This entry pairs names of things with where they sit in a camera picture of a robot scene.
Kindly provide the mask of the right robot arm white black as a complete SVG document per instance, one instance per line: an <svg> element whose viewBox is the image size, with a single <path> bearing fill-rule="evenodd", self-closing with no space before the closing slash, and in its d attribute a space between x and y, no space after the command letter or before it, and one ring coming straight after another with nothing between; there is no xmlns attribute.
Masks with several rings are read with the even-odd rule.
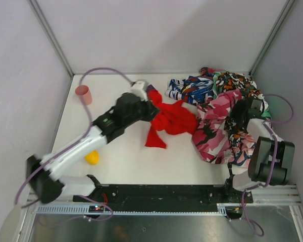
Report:
<svg viewBox="0 0 303 242"><path fill-rule="evenodd" d="M258 98L238 101L232 109L232 118L255 139L255 149L250 158L248 170L226 179L225 196L229 202L236 202L242 192L267 186L284 186L289 181L295 145L281 139L271 127L270 120L264 120L264 102Z"/></svg>

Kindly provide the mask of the blue white red cloth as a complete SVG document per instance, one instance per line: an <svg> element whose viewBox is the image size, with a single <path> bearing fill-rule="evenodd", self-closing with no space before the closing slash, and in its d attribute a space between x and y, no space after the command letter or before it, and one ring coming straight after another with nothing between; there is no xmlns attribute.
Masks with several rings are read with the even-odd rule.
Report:
<svg viewBox="0 0 303 242"><path fill-rule="evenodd" d="M185 79L171 79L165 95L191 105L201 105L214 99L211 76L188 76Z"/></svg>

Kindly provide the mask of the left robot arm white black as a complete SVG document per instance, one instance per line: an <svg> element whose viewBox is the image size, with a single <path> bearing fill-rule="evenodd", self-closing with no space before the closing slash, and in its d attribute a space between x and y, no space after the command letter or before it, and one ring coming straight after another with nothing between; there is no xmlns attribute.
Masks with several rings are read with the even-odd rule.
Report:
<svg viewBox="0 0 303 242"><path fill-rule="evenodd" d="M65 170L87 154L124 134L138 121L150 122L159 109L150 100L141 100L133 93L124 93L104 114L91 121L88 131L65 148L42 158L32 155L26 160L26 182L43 204L61 196L90 196L99 186L92 176L66 177Z"/></svg>

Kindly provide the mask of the magenta camouflage cloth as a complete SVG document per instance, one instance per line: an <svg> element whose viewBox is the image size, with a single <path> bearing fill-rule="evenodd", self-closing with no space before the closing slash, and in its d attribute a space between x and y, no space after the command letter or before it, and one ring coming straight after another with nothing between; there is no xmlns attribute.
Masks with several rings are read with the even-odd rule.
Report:
<svg viewBox="0 0 303 242"><path fill-rule="evenodd" d="M200 157L212 164L232 164L232 150L228 134L224 130L224 111L228 102L214 99L197 107L198 126L192 142Z"/></svg>

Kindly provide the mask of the yellow lemon toy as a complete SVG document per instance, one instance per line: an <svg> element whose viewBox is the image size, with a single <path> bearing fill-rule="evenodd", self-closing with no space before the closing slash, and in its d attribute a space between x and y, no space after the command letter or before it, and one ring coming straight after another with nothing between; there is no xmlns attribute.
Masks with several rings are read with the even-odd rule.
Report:
<svg viewBox="0 0 303 242"><path fill-rule="evenodd" d="M84 159L90 165L97 165L99 161L99 154L96 150L94 150L87 154Z"/></svg>

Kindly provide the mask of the purple cube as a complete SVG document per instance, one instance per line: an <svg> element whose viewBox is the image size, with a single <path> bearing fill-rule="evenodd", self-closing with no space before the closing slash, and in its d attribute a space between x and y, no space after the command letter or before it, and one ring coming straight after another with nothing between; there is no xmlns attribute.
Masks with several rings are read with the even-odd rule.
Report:
<svg viewBox="0 0 303 242"><path fill-rule="evenodd" d="M149 92L154 91L154 90L156 90L156 88L153 85L149 84L147 86L146 93L149 93Z"/></svg>

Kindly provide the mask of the aluminium frame rail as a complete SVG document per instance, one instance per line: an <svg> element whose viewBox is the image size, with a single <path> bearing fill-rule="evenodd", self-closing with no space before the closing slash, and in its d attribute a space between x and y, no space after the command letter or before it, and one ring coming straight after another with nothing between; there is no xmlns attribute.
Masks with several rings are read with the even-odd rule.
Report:
<svg viewBox="0 0 303 242"><path fill-rule="evenodd" d="M296 186L276 186L266 188L256 188L247 191L244 195L244 200L247 204L275 204L275 203L300 203L301 198ZM90 198L85 199L79 196L67 195L54 200L57 202L73 202L73 203L93 203L96 202Z"/></svg>

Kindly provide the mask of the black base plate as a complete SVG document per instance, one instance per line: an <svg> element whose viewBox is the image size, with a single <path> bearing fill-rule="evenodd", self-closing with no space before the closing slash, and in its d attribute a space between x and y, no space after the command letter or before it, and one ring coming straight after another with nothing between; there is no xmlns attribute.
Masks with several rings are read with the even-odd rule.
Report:
<svg viewBox="0 0 303 242"><path fill-rule="evenodd" d="M87 197L112 209L187 211L205 204L240 204L242 192L225 185L100 185Z"/></svg>

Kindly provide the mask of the pink plastic cup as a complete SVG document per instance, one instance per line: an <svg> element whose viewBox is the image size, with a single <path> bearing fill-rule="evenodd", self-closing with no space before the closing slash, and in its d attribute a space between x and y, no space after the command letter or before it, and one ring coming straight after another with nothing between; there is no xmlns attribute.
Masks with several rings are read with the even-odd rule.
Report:
<svg viewBox="0 0 303 242"><path fill-rule="evenodd" d="M88 86L80 85L75 89L76 96L84 101L85 105L90 105L92 103L92 96Z"/></svg>

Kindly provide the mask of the orange black camouflage cloth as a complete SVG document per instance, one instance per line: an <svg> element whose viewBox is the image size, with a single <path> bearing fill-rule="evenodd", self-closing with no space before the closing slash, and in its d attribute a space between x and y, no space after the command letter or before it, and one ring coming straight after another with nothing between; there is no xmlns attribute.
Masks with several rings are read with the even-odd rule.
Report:
<svg viewBox="0 0 303 242"><path fill-rule="evenodd" d="M254 80L243 74L216 72L214 100L228 102L224 109L224 130L233 148L254 148L256 140L246 130L251 117L266 119L268 105Z"/></svg>

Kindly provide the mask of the light pink patterned cloth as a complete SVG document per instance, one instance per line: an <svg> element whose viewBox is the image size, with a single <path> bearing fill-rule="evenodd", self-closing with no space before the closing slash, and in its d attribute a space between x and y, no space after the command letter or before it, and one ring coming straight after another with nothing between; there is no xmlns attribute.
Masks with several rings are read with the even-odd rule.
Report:
<svg viewBox="0 0 303 242"><path fill-rule="evenodd" d="M255 150L256 141L247 132L238 131L229 138L233 159L231 163L238 167L248 168Z"/></svg>

